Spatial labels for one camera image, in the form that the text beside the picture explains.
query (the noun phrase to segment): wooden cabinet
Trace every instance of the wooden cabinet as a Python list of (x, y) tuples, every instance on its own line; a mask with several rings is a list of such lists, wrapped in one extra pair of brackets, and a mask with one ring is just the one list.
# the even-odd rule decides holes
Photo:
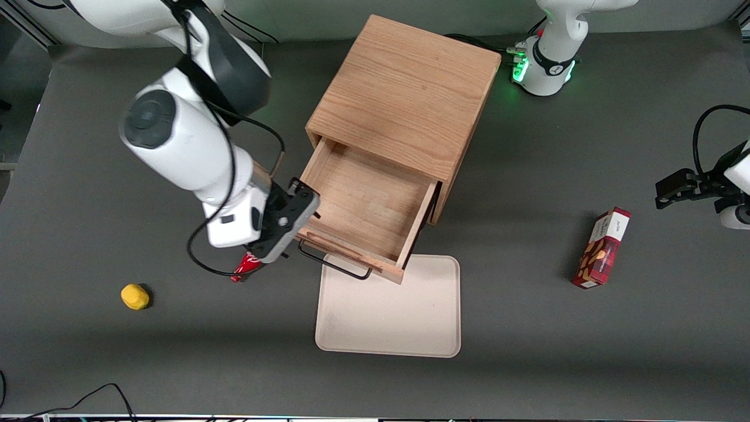
[(315, 153), (301, 179), (320, 193), (321, 218), (298, 238), (400, 283), (499, 65), (497, 53), (371, 16), (306, 126)]

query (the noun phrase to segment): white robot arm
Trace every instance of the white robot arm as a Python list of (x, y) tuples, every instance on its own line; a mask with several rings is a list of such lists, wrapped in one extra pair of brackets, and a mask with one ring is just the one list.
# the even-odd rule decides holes
[(750, 142), (747, 140), (724, 154), (707, 172), (698, 158), (698, 135), (705, 119), (717, 110), (734, 110), (750, 115), (750, 108), (720, 104), (706, 110), (693, 132), (695, 170), (683, 168), (656, 183), (656, 208), (664, 209), (683, 200), (718, 198), (714, 208), (721, 225), (750, 230)]
[(547, 14), (541, 37), (532, 35), (516, 44), (526, 50), (512, 80), (540, 96), (557, 93), (570, 79), (575, 53), (589, 34), (585, 13), (629, 8), (638, 0), (536, 0)]
[[(64, 3), (102, 31), (156, 34), (185, 53), (136, 95), (121, 138), (149, 167), (202, 202), (213, 246), (245, 245), (261, 262), (275, 261), (315, 213), (319, 198), (295, 179), (284, 191), (228, 138), (226, 126), (266, 105), (271, 76), (263, 60), (217, 19), (224, 0)], [(296, 195), (301, 191), (306, 194)]]

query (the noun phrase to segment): open drawer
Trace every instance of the open drawer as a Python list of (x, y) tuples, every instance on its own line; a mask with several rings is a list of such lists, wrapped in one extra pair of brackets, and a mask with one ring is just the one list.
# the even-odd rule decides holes
[(304, 242), (400, 284), (437, 181), (327, 138), (301, 180), (320, 194), (320, 218), (297, 234), (301, 250)]

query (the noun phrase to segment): gray table surface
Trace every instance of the gray table surface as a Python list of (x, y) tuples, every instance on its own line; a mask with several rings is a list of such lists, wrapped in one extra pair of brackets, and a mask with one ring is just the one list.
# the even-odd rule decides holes
[[(256, 116), (287, 140), (280, 179), (309, 159), (303, 127), (349, 46), (266, 48), (273, 95)], [(320, 266), (296, 253), (242, 285), (194, 266), (199, 203), (116, 129), (175, 50), (56, 50), (0, 206), (4, 411), (115, 381), (140, 413), (750, 419), (749, 234), (722, 228), (709, 201), (653, 204), (656, 181), (692, 166), (701, 112), (750, 105), (737, 25), (591, 35), (580, 56), (552, 98), (502, 68), (445, 214), (417, 242), (461, 265), (463, 347), (440, 360), (319, 350)], [(272, 159), (266, 134), (232, 132)], [(744, 115), (717, 113), (705, 165), (748, 133)], [(569, 279), (612, 206), (631, 224), (610, 283), (582, 291)], [(224, 268), (241, 254), (205, 238), (197, 251)], [(122, 305), (130, 282), (152, 286), (153, 309)], [(79, 411), (124, 409), (110, 391)]]

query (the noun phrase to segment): metal drawer handle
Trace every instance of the metal drawer handle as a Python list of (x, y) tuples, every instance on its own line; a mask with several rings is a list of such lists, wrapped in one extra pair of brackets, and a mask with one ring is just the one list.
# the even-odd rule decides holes
[(304, 245), (304, 244), (305, 244), (304, 240), (300, 240), (299, 241), (299, 244), (297, 245), (297, 250), (299, 251), (299, 253), (303, 254), (304, 256), (310, 258), (313, 261), (320, 262), (321, 264), (325, 265), (326, 267), (333, 268), (334, 270), (341, 271), (342, 273), (348, 275), (349, 277), (354, 277), (355, 279), (358, 279), (358, 280), (365, 280), (373, 272), (372, 268), (368, 268), (367, 272), (363, 276), (358, 276), (355, 273), (352, 273), (351, 271), (345, 270), (344, 268), (341, 268), (341, 267), (339, 267), (338, 265), (335, 265), (335, 264), (331, 264), (330, 262), (326, 262), (325, 260), (318, 258), (317, 256), (311, 254), (310, 252), (307, 252), (307, 251), (303, 250), (302, 249), (302, 245)]

